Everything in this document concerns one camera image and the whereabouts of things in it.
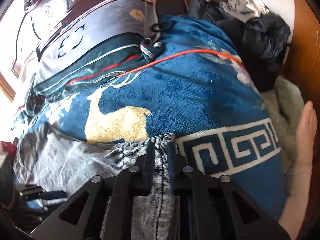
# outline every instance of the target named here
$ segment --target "greek key pattern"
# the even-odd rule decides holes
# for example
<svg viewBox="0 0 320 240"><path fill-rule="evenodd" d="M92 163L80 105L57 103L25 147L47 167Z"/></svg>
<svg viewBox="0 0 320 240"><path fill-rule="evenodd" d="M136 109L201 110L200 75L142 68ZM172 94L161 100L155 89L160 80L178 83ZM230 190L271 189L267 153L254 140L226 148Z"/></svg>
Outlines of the greek key pattern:
<svg viewBox="0 0 320 240"><path fill-rule="evenodd" d="M204 174L235 174L280 152L270 118L244 125L200 131L176 139L180 154Z"/></svg>

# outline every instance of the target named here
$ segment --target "silver rivet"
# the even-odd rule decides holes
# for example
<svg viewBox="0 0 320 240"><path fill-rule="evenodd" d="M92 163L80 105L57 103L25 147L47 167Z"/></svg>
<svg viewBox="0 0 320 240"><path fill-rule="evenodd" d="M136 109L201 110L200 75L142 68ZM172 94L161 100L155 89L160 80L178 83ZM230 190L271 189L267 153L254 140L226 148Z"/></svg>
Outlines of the silver rivet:
<svg viewBox="0 0 320 240"><path fill-rule="evenodd" d="M129 171L131 171L131 172L137 172L137 171L139 171L139 170L140 170L140 167L139 167L139 166L136 166L136 165L131 166L131 167L129 168Z"/></svg>
<svg viewBox="0 0 320 240"><path fill-rule="evenodd" d="M185 166L185 167L183 167L183 171L186 173L189 173L189 172L193 171L193 168L191 166Z"/></svg>
<svg viewBox="0 0 320 240"><path fill-rule="evenodd" d="M93 182L93 183L98 183L98 182L100 182L101 180L102 180L102 178L101 178L101 176L99 176L99 175L95 175L95 176L93 176L93 177L90 179L90 181Z"/></svg>
<svg viewBox="0 0 320 240"><path fill-rule="evenodd" d="M225 183L227 183L227 182L230 182L231 181L231 179L230 179L230 177L229 176L227 176L227 175L223 175L223 176L221 176L221 181L222 182L225 182Z"/></svg>

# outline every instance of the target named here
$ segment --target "blue blanket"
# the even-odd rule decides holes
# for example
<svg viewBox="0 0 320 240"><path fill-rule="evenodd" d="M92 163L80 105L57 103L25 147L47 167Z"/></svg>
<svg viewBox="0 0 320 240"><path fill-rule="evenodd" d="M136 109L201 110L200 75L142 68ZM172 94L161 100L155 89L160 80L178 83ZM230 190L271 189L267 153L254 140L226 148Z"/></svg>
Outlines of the blue blanket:
<svg viewBox="0 0 320 240"><path fill-rule="evenodd" d="M157 59L199 48L237 58L230 39L213 24L173 16L160 22L167 29ZM235 60L178 56L50 104L32 129L47 121L88 143L175 133L191 166L211 176L231 175L280 217L285 193L279 141L262 98Z"/></svg>

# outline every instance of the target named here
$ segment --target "orange cord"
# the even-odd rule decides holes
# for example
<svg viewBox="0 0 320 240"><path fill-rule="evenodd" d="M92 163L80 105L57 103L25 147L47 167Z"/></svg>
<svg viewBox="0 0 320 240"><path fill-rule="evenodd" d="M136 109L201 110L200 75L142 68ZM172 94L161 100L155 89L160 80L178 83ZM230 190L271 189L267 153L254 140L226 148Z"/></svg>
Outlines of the orange cord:
<svg viewBox="0 0 320 240"><path fill-rule="evenodd" d="M116 77L121 77L121 76L124 76L124 75L127 75L127 74L130 74L130 73L133 73L133 72L137 72L137 71L140 71L142 69L145 69L147 67L151 67L155 64L158 64L160 62L163 62L163 61L166 61L168 59L172 59L172 58L175 58L175 57L178 57L178 56L181 56L181 55L186 55L186 54L189 54L189 53L210 53L210 54L216 54L216 55L220 55L220 56L223 56L223 57L226 57L228 59L231 59L231 60L234 60L236 61L237 63L239 63L239 65L245 70L245 67L242 65L241 62L239 62L239 59L235 58L235 57L232 57L226 53L223 53L223 52L218 52L218 51L215 51L215 50L212 50L212 49L191 49L191 50L185 50L185 51L182 51L182 52L179 52L179 53L176 53L176 54L173 54L173 55L170 55L170 56L167 56L167 57L164 57L164 58L161 58L161 59L158 59L158 60L155 60L153 62L150 62L149 64L146 64L144 66L141 66L141 67L138 67L138 68L135 68L133 70L130 70L128 72L125 72L125 73L122 73L122 74L119 74L117 75Z"/></svg>

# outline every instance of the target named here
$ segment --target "bare foot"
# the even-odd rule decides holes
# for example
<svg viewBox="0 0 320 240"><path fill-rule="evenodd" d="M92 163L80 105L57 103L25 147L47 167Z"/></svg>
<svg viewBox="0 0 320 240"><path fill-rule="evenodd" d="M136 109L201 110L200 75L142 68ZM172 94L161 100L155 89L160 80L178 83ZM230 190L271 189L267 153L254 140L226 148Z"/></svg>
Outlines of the bare foot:
<svg viewBox="0 0 320 240"><path fill-rule="evenodd" d="M296 163L312 164L313 145L318 121L311 101L308 101L301 113L296 130L297 160Z"/></svg>

